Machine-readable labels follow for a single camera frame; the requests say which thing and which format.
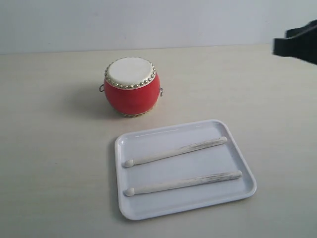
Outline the wooden drumstick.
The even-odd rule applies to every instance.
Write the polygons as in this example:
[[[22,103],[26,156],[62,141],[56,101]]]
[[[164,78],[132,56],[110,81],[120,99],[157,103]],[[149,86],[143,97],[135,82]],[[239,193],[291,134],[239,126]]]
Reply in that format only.
[[[153,161],[158,161],[161,159],[166,159],[166,158],[170,158],[170,157],[174,157],[174,156],[178,156],[178,155],[182,155],[182,154],[186,154],[186,153],[190,153],[190,152],[194,152],[194,151],[222,145],[222,144],[225,144],[226,142],[227,142],[227,138],[225,136],[222,136],[220,138],[206,140],[206,141],[203,141],[200,143],[189,144],[189,145],[186,145],[186,146],[183,146],[180,148],[171,149],[168,151],[163,151],[163,152],[160,152],[158,154],[148,155],[148,156],[138,158],[138,159],[127,160],[122,164],[122,166],[124,168],[130,168],[130,167],[133,167],[136,165],[146,164],[146,163],[150,163]]]
[[[195,178],[188,178],[164,183],[157,183],[152,185],[146,185],[142,187],[131,187],[124,190],[123,194],[125,196],[134,196],[137,194],[148,194],[161,192],[166,190],[179,189],[184,187],[197,186],[202,184],[216,183],[228,180],[240,179],[242,177],[241,171],[225,172],[219,174],[211,174],[207,176],[200,176]]]

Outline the small red drum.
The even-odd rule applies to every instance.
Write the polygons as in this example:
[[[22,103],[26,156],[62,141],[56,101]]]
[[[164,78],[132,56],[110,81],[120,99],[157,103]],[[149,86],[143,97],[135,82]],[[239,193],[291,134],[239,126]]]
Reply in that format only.
[[[128,117],[147,113],[163,95],[154,64],[139,57],[125,57],[110,63],[99,91],[117,112]]]

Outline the white rectangular plastic tray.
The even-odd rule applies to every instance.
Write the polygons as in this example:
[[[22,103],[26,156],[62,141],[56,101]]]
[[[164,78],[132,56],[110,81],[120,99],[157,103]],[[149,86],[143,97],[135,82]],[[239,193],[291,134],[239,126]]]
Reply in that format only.
[[[226,137],[222,145],[125,168],[128,160],[165,153],[194,143]],[[114,144],[118,204],[122,215],[143,220],[251,197],[256,180],[227,125],[215,119],[126,133]],[[238,179],[149,194],[126,196],[125,190],[240,171]]]

